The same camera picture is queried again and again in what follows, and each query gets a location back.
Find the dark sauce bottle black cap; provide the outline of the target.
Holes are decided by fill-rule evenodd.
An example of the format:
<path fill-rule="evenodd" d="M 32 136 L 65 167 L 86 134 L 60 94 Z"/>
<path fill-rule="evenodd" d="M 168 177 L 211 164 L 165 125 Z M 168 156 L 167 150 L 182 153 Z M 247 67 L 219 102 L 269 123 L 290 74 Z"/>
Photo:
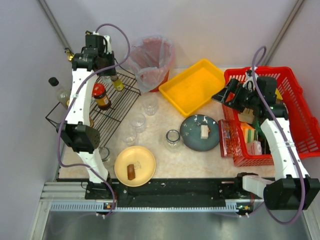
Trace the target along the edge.
<path fill-rule="evenodd" d="M 54 88 L 57 100 L 65 109 L 68 109 L 71 91 L 66 89 L 56 77 L 49 78 L 48 82 Z"/>

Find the small yellow label bottle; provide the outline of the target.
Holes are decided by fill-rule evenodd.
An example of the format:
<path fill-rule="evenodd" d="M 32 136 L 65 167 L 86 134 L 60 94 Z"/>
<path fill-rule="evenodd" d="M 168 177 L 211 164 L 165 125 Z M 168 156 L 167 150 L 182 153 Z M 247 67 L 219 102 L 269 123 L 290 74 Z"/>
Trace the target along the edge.
<path fill-rule="evenodd" d="M 115 87 L 115 89 L 120 92 L 124 89 L 124 85 L 121 81 L 121 79 L 118 77 L 118 75 L 112 75 L 110 77 L 111 81 L 112 81 L 112 84 L 113 86 Z"/>

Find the beige plate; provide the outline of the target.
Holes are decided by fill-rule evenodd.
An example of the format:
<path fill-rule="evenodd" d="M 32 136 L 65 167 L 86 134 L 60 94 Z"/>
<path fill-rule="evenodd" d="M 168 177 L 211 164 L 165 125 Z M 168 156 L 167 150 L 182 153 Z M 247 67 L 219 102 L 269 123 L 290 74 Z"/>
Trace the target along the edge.
<path fill-rule="evenodd" d="M 128 180 L 127 166 L 134 164 L 135 179 Z M 117 179 L 128 187 L 140 187 L 154 176 L 156 159 L 153 153 L 143 146 L 124 149 L 116 158 L 114 172 Z"/>

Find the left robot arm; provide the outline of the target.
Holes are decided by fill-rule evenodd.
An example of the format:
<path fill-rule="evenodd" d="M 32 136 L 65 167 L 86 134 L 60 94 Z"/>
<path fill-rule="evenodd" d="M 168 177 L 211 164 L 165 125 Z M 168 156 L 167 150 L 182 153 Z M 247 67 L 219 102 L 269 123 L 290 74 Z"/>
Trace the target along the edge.
<path fill-rule="evenodd" d="M 100 133 L 90 126 L 90 106 L 98 78 L 110 83 L 117 74 L 113 67 L 114 52 L 110 37 L 86 32 L 85 46 L 71 60 L 72 87 L 68 113 L 63 124 L 57 124 L 64 143 L 81 158 L 89 181 L 101 184 L 109 176 L 99 153 Z"/>

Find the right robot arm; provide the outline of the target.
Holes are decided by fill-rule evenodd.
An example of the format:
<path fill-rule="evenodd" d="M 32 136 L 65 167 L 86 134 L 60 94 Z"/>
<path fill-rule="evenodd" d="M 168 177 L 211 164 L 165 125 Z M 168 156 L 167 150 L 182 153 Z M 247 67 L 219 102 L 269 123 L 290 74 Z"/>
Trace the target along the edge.
<path fill-rule="evenodd" d="M 262 198 L 269 210 L 306 210 L 320 191 L 320 181 L 309 176 L 299 158 L 288 110 L 276 102 L 276 88 L 270 76 L 252 76 L 244 83 L 232 78 L 212 99 L 239 112 L 252 110 L 268 143 L 275 180 L 246 173 L 242 189 Z"/>

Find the red lid chili jar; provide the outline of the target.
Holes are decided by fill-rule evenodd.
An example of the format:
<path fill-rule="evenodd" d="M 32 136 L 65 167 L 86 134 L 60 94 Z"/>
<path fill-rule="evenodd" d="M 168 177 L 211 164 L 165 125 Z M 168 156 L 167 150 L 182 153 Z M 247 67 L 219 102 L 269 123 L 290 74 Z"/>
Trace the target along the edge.
<path fill-rule="evenodd" d="M 99 109 L 106 111 L 111 108 L 112 102 L 107 96 L 105 86 L 102 83 L 95 83 L 92 90 L 92 96 Z"/>

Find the sauce bottle yellow cap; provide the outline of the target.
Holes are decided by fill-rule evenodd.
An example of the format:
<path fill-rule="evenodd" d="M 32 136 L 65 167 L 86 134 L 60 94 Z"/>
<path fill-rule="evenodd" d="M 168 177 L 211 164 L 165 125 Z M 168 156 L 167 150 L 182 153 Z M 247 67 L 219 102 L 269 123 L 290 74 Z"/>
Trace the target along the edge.
<path fill-rule="evenodd" d="M 95 123 L 91 117 L 89 117 L 89 123 L 90 123 L 90 127 L 93 128 Z"/>

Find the glass oil bottle gold spout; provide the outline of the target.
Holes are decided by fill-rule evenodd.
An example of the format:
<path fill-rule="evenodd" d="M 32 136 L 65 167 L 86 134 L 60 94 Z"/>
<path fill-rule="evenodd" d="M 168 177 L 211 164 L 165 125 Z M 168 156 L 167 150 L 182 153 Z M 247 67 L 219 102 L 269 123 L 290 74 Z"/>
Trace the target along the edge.
<path fill-rule="evenodd" d="M 64 53 L 67 55 L 67 60 L 69 62 L 72 62 L 72 59 L 74 58 L 75 54 L 68 47 L 64 49 Z"/>

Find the dark teal plate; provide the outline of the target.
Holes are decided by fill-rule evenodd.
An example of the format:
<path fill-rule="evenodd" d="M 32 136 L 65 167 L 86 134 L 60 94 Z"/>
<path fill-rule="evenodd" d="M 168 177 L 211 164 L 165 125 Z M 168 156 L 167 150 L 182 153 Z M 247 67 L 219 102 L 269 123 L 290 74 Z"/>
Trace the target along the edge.
<path fill-rule="evenodd" d="M 201 125 L 208 125 L 210 129 L 208 139 L 201 139 Z M 215 148 L 220 142 L 218 122 L 203 114 L 187 117 L 180 125 L 180 136 L 184 144 L 198 152 L 206 152 Z"/>

